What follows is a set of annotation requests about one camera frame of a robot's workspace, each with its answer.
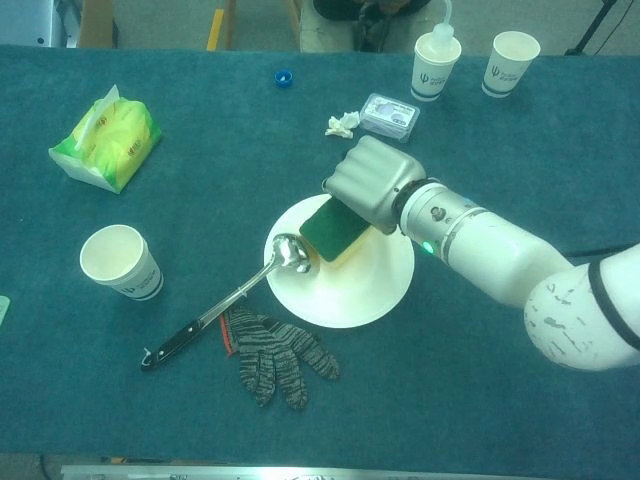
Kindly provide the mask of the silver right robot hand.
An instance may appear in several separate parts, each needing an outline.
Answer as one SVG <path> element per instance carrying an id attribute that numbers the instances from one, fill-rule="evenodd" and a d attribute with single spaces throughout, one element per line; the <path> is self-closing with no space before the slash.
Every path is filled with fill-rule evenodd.
<path id="1" fill-rule="evenodd" d="M 393 203 L 412 181 L 427 178 L 412 156 L 370 135 L 347 151 L 332 175 L 322 182 L 325 193 L 341 201 L 371 226 L 390 235 L 398 224 Z"/>

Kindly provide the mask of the green yellow sponge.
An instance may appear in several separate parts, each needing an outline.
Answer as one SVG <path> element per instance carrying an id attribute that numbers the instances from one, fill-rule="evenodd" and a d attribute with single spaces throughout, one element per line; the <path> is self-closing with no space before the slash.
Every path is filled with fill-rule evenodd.
<path id="1" fill-rule="evenodd" d="M 343 202 L 329 196 L 299 227 L 319 258 L 340 268 L 371 225 Z"/>

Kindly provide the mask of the crumpled white tissue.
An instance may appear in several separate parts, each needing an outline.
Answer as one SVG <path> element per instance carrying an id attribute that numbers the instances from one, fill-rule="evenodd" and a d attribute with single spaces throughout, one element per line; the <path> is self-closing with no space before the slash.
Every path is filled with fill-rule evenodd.
<path id="1" fill-rule="evenodd" d="M 331 116 L 328 120 L 325 135 L 352 139 L 354 136 L 353 130 L 358 127 L 359 123 L 360 114 L 358 111 L 345 112 L 340 118 Z"/>

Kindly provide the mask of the clear purple plastic box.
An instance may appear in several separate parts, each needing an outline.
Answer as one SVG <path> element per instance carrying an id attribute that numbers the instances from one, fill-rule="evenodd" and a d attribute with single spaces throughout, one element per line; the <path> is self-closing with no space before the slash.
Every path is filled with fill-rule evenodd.
<path id="1" fill-rule="evenodd" d="M 420 113 L 417 106 L 372 93 L 360 111 L 359 126 L 400 143 L 407 143 Z"/>

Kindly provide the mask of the white paper cup blue logo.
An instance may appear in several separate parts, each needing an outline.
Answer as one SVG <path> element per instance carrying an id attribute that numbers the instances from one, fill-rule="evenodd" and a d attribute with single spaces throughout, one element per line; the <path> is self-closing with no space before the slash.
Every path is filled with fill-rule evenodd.
<path id="1" fill-rule="evenodd" d="M 144 237 L 134 227 L 106 226 L 93 233 L 79 254 L 83 273 L 136 301 L 157 295 L 164 277 Z"/>
<path id="2" fill-rule="evenodd" d="M 461 55 L 461 44 L 452 37 L 445 48 L 434 50 L 433 34 L 420 36 L 414 46 L 411 94 L 419 101 L 436 100 Z"/>
<path id="3" fill-rule="evenodd" d="M 525 32 L 497 34 L 481 84 L 484 93 L 494 98 L 509 96 L 540 51 L 539 42 Z"/>

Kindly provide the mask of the white round plate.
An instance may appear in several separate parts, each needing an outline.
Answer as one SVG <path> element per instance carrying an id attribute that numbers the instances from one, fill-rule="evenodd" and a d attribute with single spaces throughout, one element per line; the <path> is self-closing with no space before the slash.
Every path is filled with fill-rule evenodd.
<path id="1" fill-rule="evenodd" d="M 302 274 L 278 269 L 267 276 L 277 300 L 292 314 L 328 328 L 352 328 L 374 322 L 403 299 L 414 274 L 411 241 L 375 227 L 363 235 L 340 268 L 310 251 L 312 270 Z"/>

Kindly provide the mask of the white plastic squeeze bottle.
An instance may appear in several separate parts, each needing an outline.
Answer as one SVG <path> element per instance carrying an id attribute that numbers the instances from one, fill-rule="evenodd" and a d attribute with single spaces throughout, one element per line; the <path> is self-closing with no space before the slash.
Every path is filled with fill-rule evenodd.
<path id="1" fill-rule="evenodd" d="M 461 54 L 461 46 L 451 25 L 452 0 L 443 0 L 445 13 L 441 22 L 431 32 L 422 35 L 415 44 L 415 53 L 423 60 L 444 65 L 455 62 Z"/>

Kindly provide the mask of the seated person dark clothes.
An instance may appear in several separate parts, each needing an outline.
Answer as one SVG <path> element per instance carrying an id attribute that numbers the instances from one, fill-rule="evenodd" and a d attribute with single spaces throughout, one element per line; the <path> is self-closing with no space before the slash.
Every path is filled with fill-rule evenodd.
<path id="1" fill-rule="evenodd" d="M 304 0 L 303 53 L 405 53 L 427 30 L 431 0 Z"/>

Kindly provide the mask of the grey knitted work glove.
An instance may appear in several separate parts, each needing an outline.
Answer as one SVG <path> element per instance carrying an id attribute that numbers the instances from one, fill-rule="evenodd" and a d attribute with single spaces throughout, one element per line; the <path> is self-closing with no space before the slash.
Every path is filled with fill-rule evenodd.
<path id="1" fill-rule="evenodd" d="M 240 381 L 260 406 L 280 391 L 290 408 L 306 407 L 302 362 L 324 379 L 340 377 L 335 356 L 303 328 L 244 306 L 227 309 L 219 315 L 219 322 L 227 353 L 239 356 Z"/>

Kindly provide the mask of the teal table cloth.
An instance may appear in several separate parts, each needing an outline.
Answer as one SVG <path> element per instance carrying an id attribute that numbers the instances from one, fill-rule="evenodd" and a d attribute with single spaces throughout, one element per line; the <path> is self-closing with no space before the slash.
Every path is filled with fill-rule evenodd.
<path id="1" fill-rule="evenodd" d="M 372 93 L 409 100 L 409 55 L 0 46 L 0 452 L 245 464 L 640 478 L 640 368 L 586 373 L 531 344 L 521 314 L 418 252 L 384 318 L 320 329 L 335 382 L 259 407 L 219 330 L 143 372 L 163 343 L 259 267 L 276 219 L 319 191 L 348 141 L 327 119 Z M 293 84 L 275 85 L 289 70 Z M 162 131 L 119 194 L 48 150 L 112 86 Z M 79 254 L 134 227 L 164 277 L 136 301 Z"/>

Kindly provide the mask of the yellow green tissue pack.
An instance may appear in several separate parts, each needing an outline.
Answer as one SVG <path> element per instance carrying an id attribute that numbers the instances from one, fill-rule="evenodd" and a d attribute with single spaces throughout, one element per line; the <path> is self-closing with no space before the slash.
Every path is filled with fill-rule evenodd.
<path id="1" fill-rule="evenodd" d="M 146 105 L 112 86 L 48 154 L 69 177 L 119 194 L 161 137 Z"/>

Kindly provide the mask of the black tripod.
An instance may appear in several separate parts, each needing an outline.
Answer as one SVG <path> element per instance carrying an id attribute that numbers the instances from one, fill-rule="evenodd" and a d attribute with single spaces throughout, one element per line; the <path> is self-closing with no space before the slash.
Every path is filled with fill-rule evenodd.
<path id="1" fill-rule="evenodd" d="M 600 25 L 609 14 L 610 10 L 616 5 L 618 0 L 601 0 L 601 2 L 601 8 L 589 24 L 585 33 L 582 35 L 581 39 L 574 47 L 569 48 L 565 51 L 565 56 L 580 56 L 584 53 L 585 47 L 590 42 L 596 31 L 599 29 Z"/>

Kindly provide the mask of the brown cardboard sheet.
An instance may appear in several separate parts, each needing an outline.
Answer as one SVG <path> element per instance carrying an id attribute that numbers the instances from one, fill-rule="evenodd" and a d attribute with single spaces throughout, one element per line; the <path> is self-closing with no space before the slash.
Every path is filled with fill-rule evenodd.
<path id="1" fill-rule="evenodd" d="M 115 49 L 118 27 L 114 21 L 113 0 L 83 0 L 77 46 Z"/>

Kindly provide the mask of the aluminium frame rail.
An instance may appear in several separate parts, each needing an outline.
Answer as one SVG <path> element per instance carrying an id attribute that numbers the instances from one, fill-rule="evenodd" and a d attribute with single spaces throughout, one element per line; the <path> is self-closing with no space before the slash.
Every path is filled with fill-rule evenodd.
<path id="1" fill-rule="evenodd" d="M 364 470 L 319 467 L 77 464 L 62 480 L 566 480 L 511 475 Z"/>

